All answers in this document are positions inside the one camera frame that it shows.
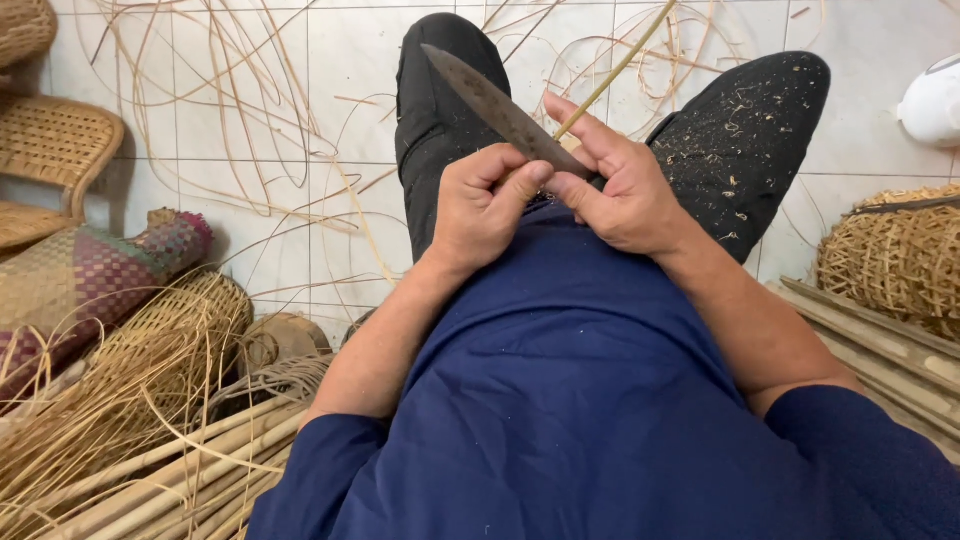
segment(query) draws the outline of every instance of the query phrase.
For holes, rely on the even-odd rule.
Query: knife blade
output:
[[[603,190],[606,179],[571,156],[510,96],[479,71],[433,45],[422,43],[420,47],[457,95],[528,160],[547,161],[555,171],[574,174]]]

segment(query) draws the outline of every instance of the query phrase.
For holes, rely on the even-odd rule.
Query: forearm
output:
[[[427,332],[469,276],[427,250],[336,356],[300,427],[332,413],[390,417]]]
[[[678,248],[655,260],[707,323],[755,413],[764,415],[798,386],[835,384],[860,391],[856,378],[790,305],[750,277],[692,218],[683,228]]]

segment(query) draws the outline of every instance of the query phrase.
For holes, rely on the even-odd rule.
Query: sleeve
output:
[[[765,422],[841,477],[894,530],[960,538],[960,476],[933,443],[867,398],[839,386],[795,388]]]
[[[248,540],[326,538],[360,469],[387,441],[382,422],[328,414],[300,430],[283,478],[253,505]]]

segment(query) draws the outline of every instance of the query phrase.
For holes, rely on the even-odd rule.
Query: hand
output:
[[[577,110],[551,92],[543,101],[550,117],[560,123]],[[578,222],[586,222],[620,251],[656,257],[676,249],[693,220],[677,202],[650,148],[618,135],[589,114],[581,116],[570,133],[583,143],[573,156],[607,178],[607,186],[601,193],[583,179],[557,173],[546,190],[570,207]]]
[[[510,144],[494,144],[450,164],[440,180],[437,229],[424,257],[469,273],[494,262],[514,239],[527,203],[552,177],[550,163],[528,162]]]

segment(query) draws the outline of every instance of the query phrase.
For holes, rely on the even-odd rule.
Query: pink and green woven mat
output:
[[[0,411],[33,395],[46,380],[38,371],[55,376],[101,327],[121,321],[212,243],[203,217],[181,212],[131,240],[82,225],[0,264]]]

